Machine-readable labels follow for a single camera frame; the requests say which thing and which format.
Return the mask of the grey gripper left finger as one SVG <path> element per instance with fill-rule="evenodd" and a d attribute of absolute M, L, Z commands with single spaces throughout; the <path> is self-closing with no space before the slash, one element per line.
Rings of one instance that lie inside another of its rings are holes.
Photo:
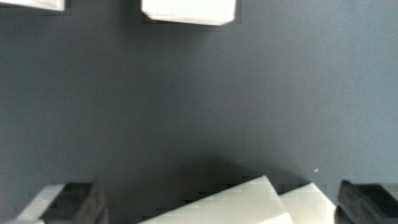
<path fill-rule="evenodd" d="M 108 224 L 100 187 L 93 182 L 47 185 L 38 191 L 13 224 Z"/>

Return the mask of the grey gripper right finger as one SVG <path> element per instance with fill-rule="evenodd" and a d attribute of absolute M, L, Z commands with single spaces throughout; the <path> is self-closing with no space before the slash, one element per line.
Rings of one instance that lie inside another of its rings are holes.
<path fill-rule="evenodd" d="M 398 224 L 398 184 L 340 181 L 333 224 Z"/>

